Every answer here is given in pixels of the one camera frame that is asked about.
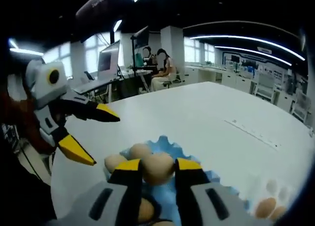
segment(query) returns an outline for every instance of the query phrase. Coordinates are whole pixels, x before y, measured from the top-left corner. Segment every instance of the black ceiling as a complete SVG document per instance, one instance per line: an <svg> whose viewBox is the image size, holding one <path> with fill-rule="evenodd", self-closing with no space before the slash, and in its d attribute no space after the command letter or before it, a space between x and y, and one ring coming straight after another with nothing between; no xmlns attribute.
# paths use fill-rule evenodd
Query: black ceiling
<svg viewBox="0 0 315 226"><path fill-rule="evenodd" d="M3 10L6 13L9 36L14 37L19 44L33 42L41 47L42 51L65 41L78 41L96 32L109 31L117 20L122 19L122 32L136 32L147 25L150 30L159 31L163 27L173 25L185 28L186 36L253 36L274 41L301 53L298 37L305 19L308 18L308 7L311 7L307 0L139 0L136 3L133 0L108 0L104 4L106 12L103 10L97 17L86 18L83 25L82 22L76 21L75 13L88 0L10 1L14 10ZM186 28L229 20L261 24L220 23ZM289 33L262 24L269 24ZM231 46L236 42L218 43Z"/></svg>

